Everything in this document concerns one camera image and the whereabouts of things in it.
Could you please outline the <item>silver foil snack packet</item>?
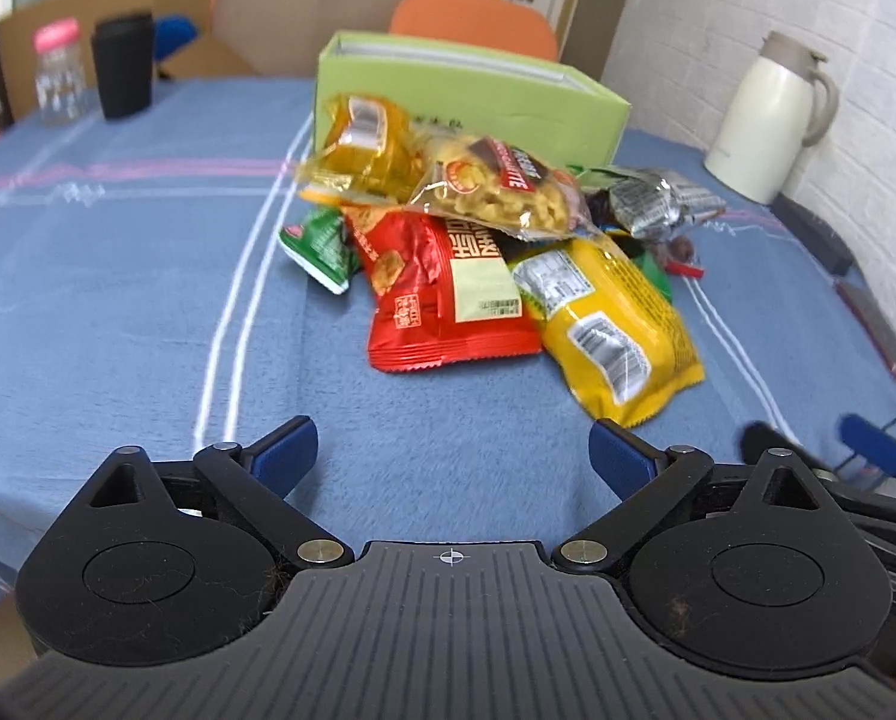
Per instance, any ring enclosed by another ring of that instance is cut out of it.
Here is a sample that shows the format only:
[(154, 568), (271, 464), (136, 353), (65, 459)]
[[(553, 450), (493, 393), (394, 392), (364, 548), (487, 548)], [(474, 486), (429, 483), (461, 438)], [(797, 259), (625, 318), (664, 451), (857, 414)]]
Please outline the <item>silver foil snack packet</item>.
[(632, 238), (668, 242), (726, 211), (708, 188), (671, 169), (611, 169), (609, 208)]

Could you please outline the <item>black cup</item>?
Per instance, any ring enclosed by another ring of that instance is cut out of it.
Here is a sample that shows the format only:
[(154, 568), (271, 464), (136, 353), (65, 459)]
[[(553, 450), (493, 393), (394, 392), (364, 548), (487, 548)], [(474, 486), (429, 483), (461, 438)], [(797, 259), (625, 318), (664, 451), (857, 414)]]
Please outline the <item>black cup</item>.
[(119, 121), (146, 110), (154, 89), (152, 13), (133, 11), (98, 21), (90, 47), (103, 117)]

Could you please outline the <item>pink lid clear bottle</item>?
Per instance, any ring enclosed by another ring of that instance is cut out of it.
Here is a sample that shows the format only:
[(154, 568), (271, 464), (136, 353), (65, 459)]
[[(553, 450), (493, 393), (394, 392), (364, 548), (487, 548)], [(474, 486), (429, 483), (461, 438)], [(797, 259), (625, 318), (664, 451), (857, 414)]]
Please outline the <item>pink lid clear bottle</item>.
[(87, 82), (76, 18), (61, 18), (35, 31), (35, 93), (45, 122), (69, 124), (87, 110)]

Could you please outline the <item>orange chair back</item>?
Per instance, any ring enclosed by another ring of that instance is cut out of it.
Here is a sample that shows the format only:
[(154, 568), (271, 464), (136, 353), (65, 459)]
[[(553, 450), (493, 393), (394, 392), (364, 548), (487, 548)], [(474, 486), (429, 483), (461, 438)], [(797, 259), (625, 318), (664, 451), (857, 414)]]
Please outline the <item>orange chair back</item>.
[(558, 59), (557, 36), (546, 18), (507, 0), (401, 0), (388, 31), (549, 62)]

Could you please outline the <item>green snack packet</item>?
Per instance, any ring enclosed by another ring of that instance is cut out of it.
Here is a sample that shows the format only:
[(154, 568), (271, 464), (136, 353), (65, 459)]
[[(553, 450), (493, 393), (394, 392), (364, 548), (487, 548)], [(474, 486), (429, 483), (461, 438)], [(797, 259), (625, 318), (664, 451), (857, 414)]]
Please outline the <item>green snack packet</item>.
[(316, 205), (298, 223), (279, 231), (279, 244), (288, 260), (326, 291), (341, 296), (347, 293), (350, 278), (359, 270), (359, 259), (350, 249), (341, 211)]

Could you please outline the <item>blue plastic chair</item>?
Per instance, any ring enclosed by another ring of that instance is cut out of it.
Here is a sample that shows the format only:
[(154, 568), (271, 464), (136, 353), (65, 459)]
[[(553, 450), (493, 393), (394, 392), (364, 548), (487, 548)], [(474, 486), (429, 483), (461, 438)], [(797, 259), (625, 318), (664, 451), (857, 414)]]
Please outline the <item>blue plastic chair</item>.
[(199, 29), (188, 16), (160, 16), (154, 21), (154, 62), (162, 64), (197, 36)]

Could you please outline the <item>yellow snack bag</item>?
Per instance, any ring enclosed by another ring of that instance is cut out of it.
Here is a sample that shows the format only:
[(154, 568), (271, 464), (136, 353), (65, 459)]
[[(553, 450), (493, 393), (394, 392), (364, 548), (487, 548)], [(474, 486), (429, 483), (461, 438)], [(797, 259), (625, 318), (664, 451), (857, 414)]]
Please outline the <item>yellow snack bag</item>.
[(614, 242), (531, 250), (510, 273), (542, 346), (592, 418), (638, 426), (705, 380), (681, 314)]

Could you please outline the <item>golden transparent snack bag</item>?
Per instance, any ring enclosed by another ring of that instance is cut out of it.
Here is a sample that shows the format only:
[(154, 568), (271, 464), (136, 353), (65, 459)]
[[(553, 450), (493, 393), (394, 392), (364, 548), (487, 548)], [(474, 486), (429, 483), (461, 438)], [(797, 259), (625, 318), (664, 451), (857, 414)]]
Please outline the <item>golden transparent snack bag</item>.
[(329, 101), (329, 128), (297, 179), (302, 197), (326, 206), (399, 206), (427, 177), (432, 130), (389, 99), (338, 94)]

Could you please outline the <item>blue striped tablecloth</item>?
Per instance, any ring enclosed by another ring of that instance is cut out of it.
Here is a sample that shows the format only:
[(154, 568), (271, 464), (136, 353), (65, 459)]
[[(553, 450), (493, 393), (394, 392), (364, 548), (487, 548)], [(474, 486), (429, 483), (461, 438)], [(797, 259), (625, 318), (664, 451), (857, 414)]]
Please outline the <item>blue striped tablecloth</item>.
[(189, 82), (0, 137), (0, 596), (128, 445), (180, 460), (301, 416), (305, 460), (251, 465), (339, 538), (554, 544), (635, 481), (588, 455), (599, 418), (723, 461), (765, 422), (840, 470), (842, 416), (896, 433), (840, 286), (690, 149), (622, 145), (710, 211), (661, 270), (479, 226), (487, 167), (557, 172), (503, 133), (446, 145), (450, 218), (313, 205), (313, 112), (307, 82)]

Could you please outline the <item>red snack bag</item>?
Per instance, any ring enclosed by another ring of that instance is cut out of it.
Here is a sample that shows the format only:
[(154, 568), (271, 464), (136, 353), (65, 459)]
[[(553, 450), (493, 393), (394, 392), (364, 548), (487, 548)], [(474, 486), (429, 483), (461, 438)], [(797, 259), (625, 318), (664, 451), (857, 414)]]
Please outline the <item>red snack bag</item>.
[(487, 227), (366, 206), (342, 214), (377, 298), (366, 345), (375, 369), (541, 353), (539, 330)]

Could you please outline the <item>white thermos jug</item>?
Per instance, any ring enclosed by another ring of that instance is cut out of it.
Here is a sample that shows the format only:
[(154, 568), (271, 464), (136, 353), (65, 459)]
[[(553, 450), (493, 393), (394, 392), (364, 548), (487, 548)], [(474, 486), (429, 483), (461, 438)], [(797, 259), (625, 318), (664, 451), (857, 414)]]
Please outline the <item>white thermos jug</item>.
[(745, 199), (770, 205), (799, 155), (834, 123), (840, 89), (823, 64), (818, 50), (770, 32), (727, 106), (706, 171)]

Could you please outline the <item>clear bag yellow snacks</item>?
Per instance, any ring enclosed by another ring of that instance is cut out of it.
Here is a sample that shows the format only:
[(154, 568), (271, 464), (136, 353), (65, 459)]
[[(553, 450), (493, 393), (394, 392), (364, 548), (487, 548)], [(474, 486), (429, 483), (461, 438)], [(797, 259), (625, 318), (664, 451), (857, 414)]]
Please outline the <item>clear bag yellow snacks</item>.
[(425, 172), (407, 206), (472, 221), (522, 241), (593, 231), (575, 177), (495, 137), (443, 135), (423, 150)]

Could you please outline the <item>green cardboard box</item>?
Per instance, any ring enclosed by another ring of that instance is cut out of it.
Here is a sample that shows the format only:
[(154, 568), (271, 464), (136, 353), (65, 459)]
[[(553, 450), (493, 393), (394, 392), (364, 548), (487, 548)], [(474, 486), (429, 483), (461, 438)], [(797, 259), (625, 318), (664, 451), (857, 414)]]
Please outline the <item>green cardboard box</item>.
[(629, 101), (583, 71), (464, 44), (339, 31), (321, 50), (315, 80), (315, 143), (342, 93), (381, 96), (424, 124), (494, 135), (564, 166), (614, 160)]

